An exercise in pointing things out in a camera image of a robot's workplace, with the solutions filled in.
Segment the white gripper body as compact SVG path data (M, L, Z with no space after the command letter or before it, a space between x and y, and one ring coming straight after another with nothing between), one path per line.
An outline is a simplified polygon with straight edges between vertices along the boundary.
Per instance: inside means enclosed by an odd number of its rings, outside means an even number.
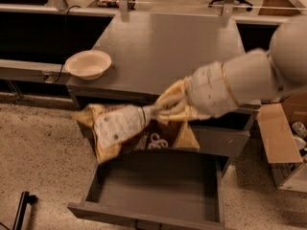
M239 106L218 61L198 68L188 78L186 96L199 119L220 118Z

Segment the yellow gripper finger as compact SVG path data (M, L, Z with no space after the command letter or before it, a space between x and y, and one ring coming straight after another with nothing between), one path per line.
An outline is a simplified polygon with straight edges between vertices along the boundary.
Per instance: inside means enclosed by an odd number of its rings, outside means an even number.
M179 113L160 112L157 115L157 120L161 122L190 122L197 120L208 120L210 115L201 114L195 110L187 109Z
M170 85L156 100L155 105L159 109L169 109L176 104L179 104L185 98L186 86L189 78L186 77L181 80L177 80Z

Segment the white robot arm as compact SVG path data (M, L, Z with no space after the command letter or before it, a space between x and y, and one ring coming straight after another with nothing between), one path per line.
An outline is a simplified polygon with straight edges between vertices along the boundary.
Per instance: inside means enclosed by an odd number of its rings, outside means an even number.
M307 16L297 15L274 32L267 51L257 48L215 61L168 87L156 101L161 122L219 118L253 101L300 92L307 84Z

